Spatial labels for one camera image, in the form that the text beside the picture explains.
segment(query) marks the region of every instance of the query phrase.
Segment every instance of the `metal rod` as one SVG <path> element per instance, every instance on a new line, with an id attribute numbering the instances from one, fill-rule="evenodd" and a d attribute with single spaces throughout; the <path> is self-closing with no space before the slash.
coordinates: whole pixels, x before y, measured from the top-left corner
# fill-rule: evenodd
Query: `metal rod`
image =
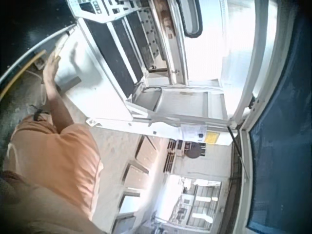
<path id="1" fill-rule="evenodd" d="M 232 140 L 233 140 L 233 142 L 234 142 L 234 146 L 235 146 L 235 148 L 237 149 L 238 156 L 239 156 L 240 162 L 242 163 L 242 166 L 243 166 L 243 168 L 244 168 L 244 172 L 245 172 L 245 174 L 246 174 L 246 177 L 247 177 L 247 179 L 249 179 L 249 175 L 248 175 L 247 170 L 246 170 L 246 168 L 245 168 L 245 164 L 244 164 L 244 162 L 243 162 L 242 154 L 241 154 L 241 152 L 240 152 L 238 143 L 237 143 L 237 141 L 236 141 L 236 139 L 235 139 L 235 137 L 234 137 L 234 135 L 233 135 L 233 132 L 232 132 L 232 130 L 231 130 L 231 128 L 230 128 L 229 126 L 228 126 L 228 130 L 229 130 L 229 133 L 230 133 L 230 135 L 231 135 L 231 137 L 232 137 Z"/>

